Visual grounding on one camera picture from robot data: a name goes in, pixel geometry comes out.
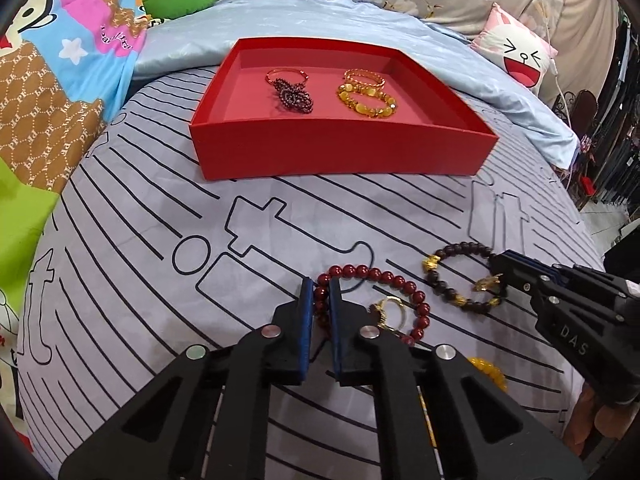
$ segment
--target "cartoon eye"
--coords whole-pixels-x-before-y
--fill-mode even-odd
[[[509,38],[507,38],[507,41],[509,42],[509,44],[505,43],[503,46],[509,48],[510,50],[505,50],[504,51],[505,54],[508,54],[508,53],[513,52],[514,50],[516,50],[515,45],[513,44],[513,42]]]
[[[536,65],[538,66],[538,68],[540,68],[540,63],[538,63],[540,61],[540,58],[536,56],[537,53],[538,51],[532,52],[531,57],[533,58],[533,61],[536,62]]]

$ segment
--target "cartoon mouth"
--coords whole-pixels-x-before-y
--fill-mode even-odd
[[[527,88],[533,88],[540,81],[540,72],[538,70],[515,59],[505,57],[504,67],[507,70],[507,74]]]

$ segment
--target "light blue blanket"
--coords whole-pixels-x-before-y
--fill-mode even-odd
[[[134,78],[219,64],[239,38],[304,36],[396,48],[461,92],[491,104],[550,164],[568,168],[575,134],[535,95],[473,52],[453,31],[351,0],[222,0],[210,9],[148,31]]]

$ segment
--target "metal bolt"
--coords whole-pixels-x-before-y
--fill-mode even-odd
[[[187,348],[187,357],[193,361],[202,359],[207,354],[207,349],[202,345],[192,345]]]
[[[380,335],[380,329],[377,326],[365,325],[361,327],[360,335],[364,339],[375,339]]]
[[[265,325],[262,327],[262,330],[260,330],[260,333],[262,337],[273,339],[274,337],[278,337],[282,333],[282,330],[277,325]]]
[[[449,361],[456,356],[456,349],[451,345],[440,345],[436,348],[436,355],[440,359]]]

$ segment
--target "cartoon blanket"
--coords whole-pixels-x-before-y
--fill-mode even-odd
[[[124,102],[145,37],[140,0],[26,0],[0,37],[0,402],[25,433],[18,317],[46,219]]]

